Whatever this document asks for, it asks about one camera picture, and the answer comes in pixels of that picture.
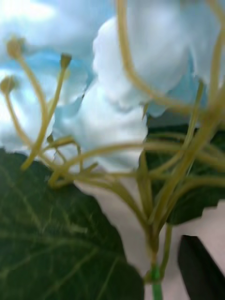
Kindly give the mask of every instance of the black object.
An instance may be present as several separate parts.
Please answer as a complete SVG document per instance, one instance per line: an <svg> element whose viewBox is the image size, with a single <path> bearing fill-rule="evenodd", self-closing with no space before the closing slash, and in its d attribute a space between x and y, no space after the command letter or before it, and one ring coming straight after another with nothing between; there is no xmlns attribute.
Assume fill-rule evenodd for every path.
<svg viewBox="0 0 225 300"><path fill-rule="evenodd" d="M225 277L198 237L182 236L178 265L190 300L225 300Z"/></svg>

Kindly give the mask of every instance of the flower petal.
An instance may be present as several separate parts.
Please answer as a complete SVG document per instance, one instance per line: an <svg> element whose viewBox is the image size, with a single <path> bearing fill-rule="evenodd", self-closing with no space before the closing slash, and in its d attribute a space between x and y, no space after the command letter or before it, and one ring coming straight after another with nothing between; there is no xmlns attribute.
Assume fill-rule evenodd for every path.
<svg viewBox="0 0 225 300"><path fill-rule="evenodd" d="M121 143L142 143L147 135L143 109L122 110L108 101L99 82L86 92L74 116L60 120L60 127L71 134L83 151ZM108 171L127 171L138 167L141 150L126 150L93 158Z"/></svg>
<svg viewBox="0 0 225 300"><path fill-rule="evenodd" d="M178 99L187 104L194 103L199 87L199 78L194 74L194 66L191 57L189 58L188 67L186 73L183 75L179 83L168 93L168 97ZM204 89L201 99L201 105L206 106L207 94ZM166 110L165 106L158 105L154 101L150 102L147 113L156 118L164 113Z"/></svg>
<svg viewBox="0 0 225 300"><path fill-rule="evenodd" d="M225 0L220 0L220 4L225 12ZM184 36L193 56L195 74L209 84L213 50L220 31L219 21L205 1L186 1L182 9L182 23ZM225 47L221 59L220 82L224 77Z"/></svg>
<svg viewBox="0 0 225 300"><path fill-rule="evenodd" d="M40 103L24 72L14 62L9 62L4 68L0 68L0 82L7 76L13 76L16 83L15 88L10 93L13 110L21 128L34 143L42 124ZM45 138L51 134L53 124L54 116L48 126ZM0 146L10 152L28 148L16 133L6 99L2 93L0 93Z"/></svg>
<svg viewBox="0 0 225 300"><path fill-rule="evenodd" d="M127 9L127 28L139 76L162 93L171 90L180 81L188 63L179 3L133 0ZM149 102L149 97L133 87L123 70L116 18L100 28L93 49L94 70L111 100L123 107Z"/></svg>
<svg viewBox="0 0 225 300"><path fill-rule="evenodd" d="M53 99L60 72L60 55L54 52L38 52L29 56L26 62L40 83L46 101ZM3 79L6 75L14 75L16 78L17 85L20 88L16 89L15 97L18 100L24 96L24 94L20 94L19 92L23 88L30 93L30 101L36 102L37 96L30 81L15 61L11 60L1 65L0 77ZM81 62L71 60L60 92L58 106L70 104L82 96L86 89L87 79L87 71Z"/></svg>
<svg viewBox="0 0 225 300"><path fill-rule="evenodd" d="M39 104L30 104L28 91L20 91L23 95L22 101L18 101L15 95L11 95L12 106L14 112L20 122L21 128L29 137L31 142L35 142L41 128L41 111ZM51 134L54 124L52 118L45 134L45 139ZM8 152L18 152L27 150L27 145L21 141L16 133L11 115L8 111L6 101L0 94L0 147L5 148Z"/></svg>
<svg viewBox="0 0 225 300"><path fill-rule="evenodd" d="M16 35L28 52L52 49L90 61L93 39L112 14L111 0L2 0L0 60L7 56L3 41Z"/></svg>

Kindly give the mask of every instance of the white petal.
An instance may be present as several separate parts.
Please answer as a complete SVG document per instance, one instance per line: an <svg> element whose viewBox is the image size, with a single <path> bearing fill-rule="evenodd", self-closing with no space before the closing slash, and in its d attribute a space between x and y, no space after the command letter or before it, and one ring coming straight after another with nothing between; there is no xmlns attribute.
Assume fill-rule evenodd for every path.
<svg viewBox="0 0 225 300"><path fill-rule="evenodd" d="M60 56L53 52L39 52L30 56L26 61L40 83L46 101L53 99L60 72ZM24 96L24 94L20 93L20 90L23 88L30 93L30 101L36 102L37 96L31 83L25 72L14 61L1 66L0 79L2 80L7 75L15 76L19 87L16 90L16 98L18 100ZM87 79L88 74L84 66L80 62L72 60L62 85L58 105L70 104L82 96L86 89Z"/></svg>
<svg viewBox="0 0 225 300"><path fill-rule="evenodd" d="M121 144L142 143L147 135L146 118L138 106L122 110L108 101L104 90L95 82L86 92L76 116L64 120L64 128L83 150ZM126 150L94 159L109 171L128 171L138 167L141 150Z"/></svg>
<svg viewBox="0 0 225 300"><path fill-rule="evenodd" d="M225 0L220 0L225 12ZM184 36L190 45L195 73L206 83L210 83L210 67L214 46L219 34L218 19L205 1L185 3L182 10ZM225 77L225 47L221 59L220 82Z"/></svg>
<svg viewBox="0 0 225 300"><path fill-rule="evenodd" d="M26 96L22 99L22 101L18 101L15 98L16 93L11 95L13 109L20 122L20 126L29 139L34 143L41 128L40 106L39 104L29 103L30 99L27 91L21 91L21 93ZM51 134L53 124L54 117L48 126L45 139ZM6 101L2 94L0 94L0 147L5 148L8 152L17 152L28 148L16 133Z"/></svg>
<svg viewBox="0 0 225 300"><path fill-rule="evenodd" d="M177 1L133 0L127 10L130 50L136 71L163 93L181 79L188 63ZM121 106L146 103L149 97L127 79L121 62L117 21L112 18L94 41L94 70L107 95Z"/></svg>
<svg viewBox="0 0 225 300"><path fill-rule="evenodd" d="M63 128L60 128L60 130L58 130L57 128L53 129L52 132L53 138L54 140L60 139L62 137L65 137L67 134L66 132L63 130ZM74 144L69 144L66 146L61 146L57 148L58 151L60 151L60 153L63 155L63 157L68 161L74 157L76 157L78 155L78 150L77 150L77 146L75 146ZM54 154L54 163L56 164L63 164L63 159L62 157L59 155L58 152L55 152ZM83 162L82 167L85 169L87 167L89 167L91 164L93 164L95 161L93 159L87 159ZM71 173L78 173L80 172L80 164L79 165L74 165L69 169L69 172Z"/></svg>
<svg viewBox="0 0 225 300"><path fill-rule="evenodd" d="M0 82L6 76L11 75L14 76L16 81L16 87L10 93L12 107L22 129L31 142L35 142L42 124L40 104L29 80L19 68L11 66L0 69ZM53 124L54 117L49 124L45 138L51 134ZM10 152L27 149L27 146L22 143L16 133L2 93L0 93L0 146Z"/></svg>
<svg viewBox="0 0 225 300"><path fill-rule="evenodd" d="M24 38L27 51L53 49L90 60L93 39L112 13L111 0L1 0L0 60L10 35Z"/></svg>

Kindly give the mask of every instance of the artificial leaf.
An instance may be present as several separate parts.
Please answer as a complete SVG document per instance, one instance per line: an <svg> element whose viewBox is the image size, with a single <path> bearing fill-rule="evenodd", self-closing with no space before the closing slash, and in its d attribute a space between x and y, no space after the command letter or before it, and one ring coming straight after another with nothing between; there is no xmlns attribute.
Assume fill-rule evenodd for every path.
<svg viewBox="0 0 225 300"><path fill-rule="evenodd" d="M153 138L154 133L182 133L186 134L188 127L185 125L174 127L162 127L150 129L149 137ZM162 140L171 140L173 142L180 142L175 138L162 138ZM225 131L219 131L211 140L211 144L217 146L221 151L225 151ZM172 156L170 154L161 153L147 153L147 164L150 170L162 165L169 160ZM208 165L195 161L189 171L189 175L210 175L210 176L223 176L225 174L218 172ZM164 184L163 180L152 181L152 192L154 198L160 191ZM172 225L182 224L194 218L201 217L203 210L209 207L216 207L220 199L225 199L225 188L222 187L209 187L201 186L188 191L176 203L170 214L167 222Z"/></svg>
<svg viewBox="0 0 225 300"><path fill-rule="evenodd" d="M2 300L143 300L143 280L97 201L50 171L0 150Z"/></svg>

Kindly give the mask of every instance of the dark green leaf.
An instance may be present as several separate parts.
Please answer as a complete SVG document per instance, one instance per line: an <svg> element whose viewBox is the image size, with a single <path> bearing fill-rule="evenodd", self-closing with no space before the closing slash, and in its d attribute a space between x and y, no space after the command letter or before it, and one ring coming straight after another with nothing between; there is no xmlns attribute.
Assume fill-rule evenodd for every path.
<svg viewBox="0 0 225 300"><path fill-rule="evenodd" d="M152 133L182 133L186 134L188 130L187 126L175 126L166 128L153 128L150 129ZM217 146L220 150L225 151L225 132L218 132L211 141L211 144ZM168 154L160 153L147 153L147 163L149 169L154 169L164 162L169 160L172 156ZM211 175L211 176L224 176L225 174L217 172L208 165L204 165L195 161L191 167L189 175ZM152 191L154 197L158 194L164 181L154 180L152 182ZM183 197L181 197L175 205L172 213L168 218L168 223L172 225L182 224L194 218L201 217L203 210L207 207L216 207L220 199L225 199L225 188L219 187L197 187L188 191Z"/></svg>
<svg viewBox="0 0 225 300"><path fill-rule="evenodd" d="M2 300L143 300L116 229L74 185L51 190L50 171L0 150Z"/></svg>

